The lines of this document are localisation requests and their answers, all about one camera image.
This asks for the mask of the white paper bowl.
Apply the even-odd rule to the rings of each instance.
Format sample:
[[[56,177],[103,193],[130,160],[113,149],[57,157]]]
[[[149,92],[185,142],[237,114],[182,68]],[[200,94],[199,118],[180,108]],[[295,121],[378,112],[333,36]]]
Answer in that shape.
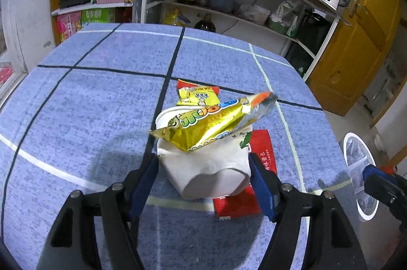
[[[184,199],[219,198],[244,190],[250,180],[248,126],[193,152],[159,139],[157,155],[169,181]]]

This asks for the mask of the orange yellow noodle wrapper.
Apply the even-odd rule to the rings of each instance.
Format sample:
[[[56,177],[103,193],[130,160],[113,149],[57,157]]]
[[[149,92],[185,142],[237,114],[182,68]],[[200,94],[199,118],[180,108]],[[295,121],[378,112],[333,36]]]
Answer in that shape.
[[[275,94],[262,92],[189,110],[175,115],[167,126],[154,129],[150,134],[157,139],[164,139],[184,152],[193,152],[268,115],[276,100]]]

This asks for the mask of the white rim trash bin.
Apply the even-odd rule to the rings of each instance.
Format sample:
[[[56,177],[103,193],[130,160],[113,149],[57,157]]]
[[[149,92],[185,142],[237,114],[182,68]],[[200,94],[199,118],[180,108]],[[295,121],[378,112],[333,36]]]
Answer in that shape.
[[[368,222],[375,217],[379,202],[365,193],[363,170],[368,165],[376,165],[376,162],[367,144],[353,132],[341,139],[340,146],[351,175],[359,219]]]

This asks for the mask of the red flat packet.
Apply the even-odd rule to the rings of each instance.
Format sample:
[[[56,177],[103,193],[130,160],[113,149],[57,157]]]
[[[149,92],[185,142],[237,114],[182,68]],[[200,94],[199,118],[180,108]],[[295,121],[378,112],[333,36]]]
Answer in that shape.
[[[261,163],[268,171],[277,173],[271,137],[267,129],[255,129],[253,131],[250,139],[250,150],[258,155]],[[237,195],[214,199],[213,205],[219,220],[230,220],[261,213],[251,185],[248,185]]]

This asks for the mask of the yellow wooden door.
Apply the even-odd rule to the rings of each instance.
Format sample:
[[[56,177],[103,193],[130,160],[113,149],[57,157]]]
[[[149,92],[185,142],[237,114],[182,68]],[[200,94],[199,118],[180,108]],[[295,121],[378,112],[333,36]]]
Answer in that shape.
[[[307,84],[324,110],[344,116],[366,91],[393,45],[403,0],[351,0]]]

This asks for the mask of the yellow red seasoning packet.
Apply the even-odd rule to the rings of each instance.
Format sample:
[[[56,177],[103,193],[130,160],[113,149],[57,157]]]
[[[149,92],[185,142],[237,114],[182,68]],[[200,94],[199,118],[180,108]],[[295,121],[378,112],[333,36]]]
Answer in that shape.
[[[199,85],[179,79],[177,92],[178,106],[213,106],[220,103],[220,88],[217,86]]]

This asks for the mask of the dark soy sauce bottle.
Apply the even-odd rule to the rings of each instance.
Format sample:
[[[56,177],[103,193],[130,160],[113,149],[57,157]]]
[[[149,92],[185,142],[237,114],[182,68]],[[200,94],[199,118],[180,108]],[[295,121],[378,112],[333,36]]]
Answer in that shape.
[[[216,27],[212,22],[212,15],[210,13],[206,13],[203,19],[201,19],[195,24],[194,29],[205,30],[208,32],[215,33]]]

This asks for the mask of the white metal shelf unit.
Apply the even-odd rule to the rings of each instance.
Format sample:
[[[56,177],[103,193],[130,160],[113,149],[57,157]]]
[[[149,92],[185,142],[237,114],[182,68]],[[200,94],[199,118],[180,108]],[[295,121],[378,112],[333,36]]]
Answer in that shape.
[[[210,13],[216,33],[287,56],[303,77],[310,76],[341,21],[322,0],[50,0],[50,13],[56,43],[91,21],[193,28]]]

